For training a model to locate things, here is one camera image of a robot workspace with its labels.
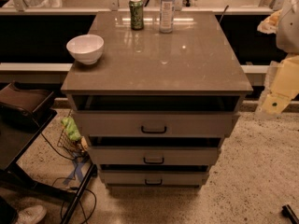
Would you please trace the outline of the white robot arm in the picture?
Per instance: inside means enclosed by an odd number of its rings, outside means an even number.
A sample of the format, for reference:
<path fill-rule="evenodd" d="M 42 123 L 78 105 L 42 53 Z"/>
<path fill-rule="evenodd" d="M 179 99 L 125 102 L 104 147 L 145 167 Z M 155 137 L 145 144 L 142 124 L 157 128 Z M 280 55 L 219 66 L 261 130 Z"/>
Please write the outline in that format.
<path fill-rule="evenodd" d="M 299 0 L 289 0 L 283 8 L 261 21 L 257 30 L 275 34 L 276 45 L 287 53 L 267 69 L 256 114 L 271 119 L 281 114 L 299 94 Z"/>

